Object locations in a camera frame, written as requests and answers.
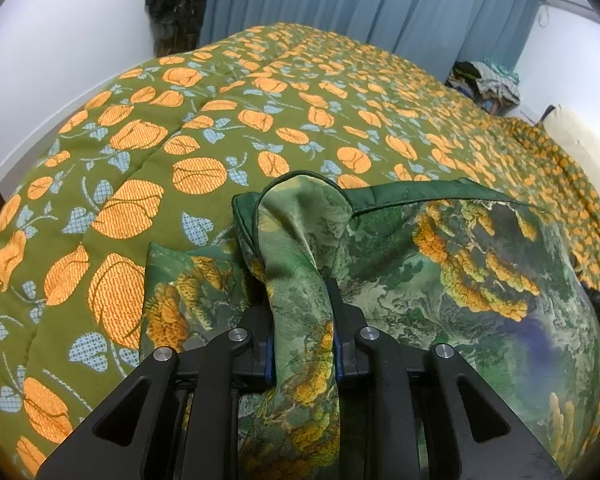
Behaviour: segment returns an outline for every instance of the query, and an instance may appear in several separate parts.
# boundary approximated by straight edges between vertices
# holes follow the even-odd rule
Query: green patterned fabric
[[[152,59],[76,111],[0,212],[0,444],[24,475],[137,365],[149,244],[237,253],[231,198],[293,170],[362,191],[469,177],[548,211],[600,290],[600,199],[541,129],[301,25]],[[246,276],[231,269],[223,322]]]
[[[240,410],[245,478],[338,476],[330,276],[399,342],[461,351],[568,472],[598,411],[600,332],[546,213],[467,179],[343,191],[289,173],[234,198],[234,215],[275,325],[275,391]],[[202,346],[260,301],[222,251],[154,245],[147,264],[144,356]]]

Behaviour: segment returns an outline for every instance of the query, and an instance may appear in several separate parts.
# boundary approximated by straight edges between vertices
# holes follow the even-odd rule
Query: green bag
[[[458,349],[565,473],[595,437],[600,330],[547,213],[467,179],[343,190],[308,172],[232,205],[228,243],[151,245],[141,352],[202,346],[267,294],[276,387],[241,402],[245,478],[336,478],[338,459],[361,461],[340,443],[328,276],[400,343]]]

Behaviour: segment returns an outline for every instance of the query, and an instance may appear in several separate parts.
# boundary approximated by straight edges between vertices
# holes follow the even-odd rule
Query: bed
[[[542,127],[301,25],[150,60],[59,129],[0,213],[0,444],[24,475],[138,364],[149,243],[230,240],[231,197],[292,170],[344,189],[469,178],[551,215],[600,290],[600,198]]]

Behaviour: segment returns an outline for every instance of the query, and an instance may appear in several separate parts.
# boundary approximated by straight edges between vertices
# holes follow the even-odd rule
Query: cable
[[[541,14],[541,10],[544,7],[544,10],[546,12],[546,22],[543,23],[543,19],[542,19],[542,14]],[[549,3],[547,2],[547,0],[542,0],[542,4],[540,6],[540,9],[538,10],[538,25],[540,25],[541,28],[547,28],[549,26],[549,23],[551,22],[551,16],[549,15]]]

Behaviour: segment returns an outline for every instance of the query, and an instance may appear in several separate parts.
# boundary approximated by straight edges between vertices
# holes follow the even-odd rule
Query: clothes pile
[[[491,115],[499,115],[520,104],[519,82],[517,73],[497,63],[459,61],[446,85],[466,95]]]

